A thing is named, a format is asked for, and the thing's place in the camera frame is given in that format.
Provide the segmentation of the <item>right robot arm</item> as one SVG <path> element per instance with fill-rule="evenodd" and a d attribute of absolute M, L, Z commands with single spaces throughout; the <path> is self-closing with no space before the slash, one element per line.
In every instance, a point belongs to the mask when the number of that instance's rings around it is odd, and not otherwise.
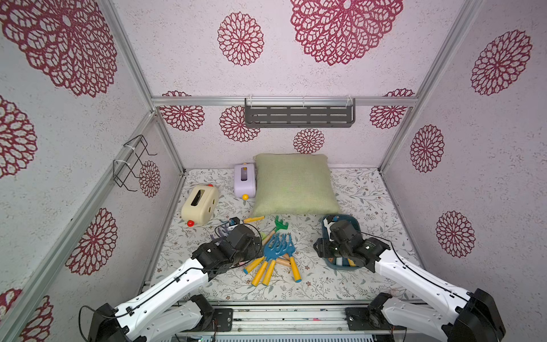
<path fill-rule="evenodd" d="M 352 216 L 325 216 L 322 227 L 324 235 L 313 245 L 320 258 L 347 259 L 359 269 L 396 282 L 426 303 L 406 304 L 381 293 L 368 305 L 375 320 L 438 341 L 501 341 L 506 335 L 495 300 L 484 290 L 469 292 L 407 261 L 386 238 L 362 232 Z"/>

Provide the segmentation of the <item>green rake wooden handle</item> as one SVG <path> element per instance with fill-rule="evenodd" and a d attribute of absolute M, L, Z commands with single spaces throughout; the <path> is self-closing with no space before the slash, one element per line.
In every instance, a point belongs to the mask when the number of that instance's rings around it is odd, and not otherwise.
<path fill-rule="evenodd" d="M 273 228 L 272 231 L 270 231 L 269 234 L 262 239 L 263 246 L 265 246 L 277 232 L 279 232 L 280 230 L 287 230 L 289 228 L 289 223 L 283 220 L 282 218 L 280 218 L 279 216 L 275 217 L 274 223 L 275 223 L 275 228 Z"/>

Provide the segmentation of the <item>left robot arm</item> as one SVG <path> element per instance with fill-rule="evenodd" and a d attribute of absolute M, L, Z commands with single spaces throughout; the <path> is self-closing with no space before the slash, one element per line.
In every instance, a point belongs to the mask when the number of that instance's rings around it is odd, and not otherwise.
<path fill-rule="evenodd" d="M 225 237 L 200 245 L 189 259 L 160 283 L 118 306 L 93 310 L 84 341 L 160 341 L 180 331 L 217 329 L 215 310 L 195 290 L 216 276 L 262 255 L 262 237 L 251 224 L 232 228 Z"/>

